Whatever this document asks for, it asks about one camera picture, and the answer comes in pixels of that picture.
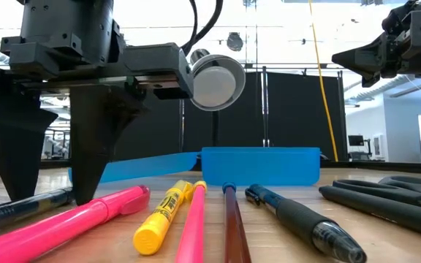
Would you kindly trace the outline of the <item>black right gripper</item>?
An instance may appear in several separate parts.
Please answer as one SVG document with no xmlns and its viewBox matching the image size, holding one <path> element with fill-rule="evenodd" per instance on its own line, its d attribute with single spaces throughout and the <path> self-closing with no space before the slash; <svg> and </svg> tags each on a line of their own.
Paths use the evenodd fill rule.
<svg viewBox="0 0 421 263">
<path fill-rule="evenodd" d="M 382 28 L 384 33 L 372 43 L 332 55 L 334 64 L 361 76 L 364 88 L 379 81 L 385 64 L 397 74 L 421 76 L 421 1 L 408 0 L 392 9 Z"/>
</svg>

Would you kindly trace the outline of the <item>black pen with clear barrel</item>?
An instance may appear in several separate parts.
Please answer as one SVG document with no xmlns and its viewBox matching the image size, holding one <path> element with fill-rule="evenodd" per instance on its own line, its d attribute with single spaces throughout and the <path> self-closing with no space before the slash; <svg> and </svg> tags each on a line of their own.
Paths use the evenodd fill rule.
<svg viewBox="0 0 421 263">
<path fill-rule="evenodd" d="M 18 201 L 2 203 L 0 204 L 0 229 L 16 221 L 68 205 L 72 200 L 72 187 L 66 187 Z"/>
</svg>

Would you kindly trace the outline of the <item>pink highlighter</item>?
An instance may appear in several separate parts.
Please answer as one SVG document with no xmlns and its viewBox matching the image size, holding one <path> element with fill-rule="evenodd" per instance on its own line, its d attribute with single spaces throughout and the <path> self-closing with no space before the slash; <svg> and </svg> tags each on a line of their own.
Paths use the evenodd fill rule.
<svg viewBox="0 0 421 263">
<path fill-rule="evenodd" d="M 0 236 L 0 263 L 26 263 L 119 215 L 144 209 L 150 189 L 133 186 Z"/>
</svg>

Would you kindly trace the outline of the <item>yellow highlighter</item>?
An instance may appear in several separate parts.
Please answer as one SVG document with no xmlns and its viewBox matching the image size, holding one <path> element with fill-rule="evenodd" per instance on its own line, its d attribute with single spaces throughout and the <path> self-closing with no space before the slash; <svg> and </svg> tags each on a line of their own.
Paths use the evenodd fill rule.
<svg viewBox="0 0 421 263">
<path fill-rule="evenodd" d="M 190 189 L 190 182 L 179 180 L 166 191 L 162 201 L 134 234 L 133 245 L 139 254 L 149 256 L 160 249 L 175 214 Z"/>
</svg>

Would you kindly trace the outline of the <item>pink pencil with yellow eraser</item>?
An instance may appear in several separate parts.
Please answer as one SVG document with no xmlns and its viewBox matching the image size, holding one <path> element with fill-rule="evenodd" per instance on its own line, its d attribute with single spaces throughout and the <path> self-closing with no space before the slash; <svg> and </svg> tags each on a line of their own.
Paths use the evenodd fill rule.
<svg viewBox="0 0 421 263">
<path fill-rule="evenodd" d="M 191 198 L 175 263 L 203 263 L 206 182 L 197 181 L 187 197 Z"/>
</svg>

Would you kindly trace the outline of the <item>black-handled scissors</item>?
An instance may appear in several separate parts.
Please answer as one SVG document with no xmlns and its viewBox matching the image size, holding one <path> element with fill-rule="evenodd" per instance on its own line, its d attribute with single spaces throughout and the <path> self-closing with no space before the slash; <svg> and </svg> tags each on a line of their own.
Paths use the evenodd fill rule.
<svg viewBox="0 0 421 263">
<path fill-rule="evenodd" d="M 378 183 L 334 180 L 333 186 L 421 207 L 421 178 L 389 176 Z"/>
</svg>

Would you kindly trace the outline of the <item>blue translucent plastic supply box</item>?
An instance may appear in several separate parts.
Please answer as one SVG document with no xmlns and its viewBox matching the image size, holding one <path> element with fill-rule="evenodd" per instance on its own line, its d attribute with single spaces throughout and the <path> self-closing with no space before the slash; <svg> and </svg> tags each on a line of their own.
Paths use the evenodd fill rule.
<svg viewBox="0 0 421 263">
<path fill-rule="evenodd" d="M 203 180 L 212 186 L 312 186 L 320 177 L 319 148 L 206 147 L 109 163 L 102 183 L 190 171 L 201 164 Z"/>
</svg>

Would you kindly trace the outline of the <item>black marker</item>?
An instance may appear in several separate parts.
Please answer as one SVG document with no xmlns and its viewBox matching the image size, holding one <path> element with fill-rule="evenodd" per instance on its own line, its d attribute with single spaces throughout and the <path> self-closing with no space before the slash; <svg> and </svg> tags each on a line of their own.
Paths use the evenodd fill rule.
<svg viewBox="0 0 421 263">
<path fill-rule="evenodd" d="M 322 186 L 319 192 L 332 202 L 387 219 L 421 234 L 421 207 L 334 186 Z"/>
</svg>

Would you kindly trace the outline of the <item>brown pencil with blue eraser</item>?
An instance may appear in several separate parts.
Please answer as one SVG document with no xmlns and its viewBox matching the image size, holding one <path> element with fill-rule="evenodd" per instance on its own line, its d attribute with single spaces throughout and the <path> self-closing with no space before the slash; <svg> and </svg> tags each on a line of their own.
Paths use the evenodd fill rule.
<svg viewBox="0 0 421 263">
<path fill-rule="evenodd" d="M 222 191 L 225 203 L 224 263 L 251 263 L 246 232 L 236 197 L 236 186 L 234 183 L 225 183 Z"/>
</svg>

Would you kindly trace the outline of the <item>blue pen with black grip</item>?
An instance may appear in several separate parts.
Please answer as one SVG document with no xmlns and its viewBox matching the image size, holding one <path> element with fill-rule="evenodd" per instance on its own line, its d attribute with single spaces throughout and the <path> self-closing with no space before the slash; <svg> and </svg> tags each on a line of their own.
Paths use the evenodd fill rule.
<svg viewBox="0 0 421 263">
<path fill-rule="evenodd" d="M 245 190 L 248 201 L 266 206 L 290 232 L 312 248 L 345 263 L 366 263 L 361 246 L 334 220 L 259 184 Z"/>
</svg>

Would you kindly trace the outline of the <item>silver partition pole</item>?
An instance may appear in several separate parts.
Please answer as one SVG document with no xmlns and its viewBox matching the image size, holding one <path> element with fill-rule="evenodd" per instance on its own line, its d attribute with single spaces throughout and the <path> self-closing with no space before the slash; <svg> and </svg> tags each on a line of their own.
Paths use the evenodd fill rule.
<svg viewBox="0 0 421 263">
<path fill-rule="evenodd" d="M 264 146 L 269 147 L 269 129 L 268 129 L 268 86 L 267 86 L 267 67 L 262 67 L 262 105 L 263 105 L 263 126 L 264 126 Z"/>
</svg>

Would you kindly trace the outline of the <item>round grey ceiling fixture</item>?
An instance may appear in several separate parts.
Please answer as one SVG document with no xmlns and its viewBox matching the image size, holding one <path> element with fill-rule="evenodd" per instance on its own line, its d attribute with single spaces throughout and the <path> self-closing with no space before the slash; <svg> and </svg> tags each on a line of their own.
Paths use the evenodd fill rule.
<svg viewBox="0 0 421 263">
<path fill-rule="evenodd" d="M 230 32 L 227 37 L 227 47 L 235 52 L 239 52 L 243 48 L 243 40 L 238 32 Z"/>
</svg>

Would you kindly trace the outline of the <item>black partition top rail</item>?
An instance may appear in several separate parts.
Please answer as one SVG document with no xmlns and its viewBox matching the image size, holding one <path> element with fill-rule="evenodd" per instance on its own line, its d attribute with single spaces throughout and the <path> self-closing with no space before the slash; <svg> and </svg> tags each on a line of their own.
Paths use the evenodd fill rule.
<svg viewBox="0 0 421 263">
<path fill-rule="evenodd" d="M 316 63 L 304 63 L 304 64 L 296 64 L 296 63 L 244 63 L 242 64 L 244 69 L 317 69 L 318 65 Z M 321 69 L 343 69 L 342 66 L 332 63 L 321 63 Z"/>
</svg>

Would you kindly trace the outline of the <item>white wall device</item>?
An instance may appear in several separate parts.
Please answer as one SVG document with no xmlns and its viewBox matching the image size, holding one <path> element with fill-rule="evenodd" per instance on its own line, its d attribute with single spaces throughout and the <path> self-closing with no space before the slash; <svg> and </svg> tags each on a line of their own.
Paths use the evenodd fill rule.
<svg viewBox="0 0 421 263">
<path fill-rule="evenodd" d="M 381 159 L 383 157 L 381 134 L 376 134 L 373 136 L 373 156 L 377 159 Z"/>
</svg>

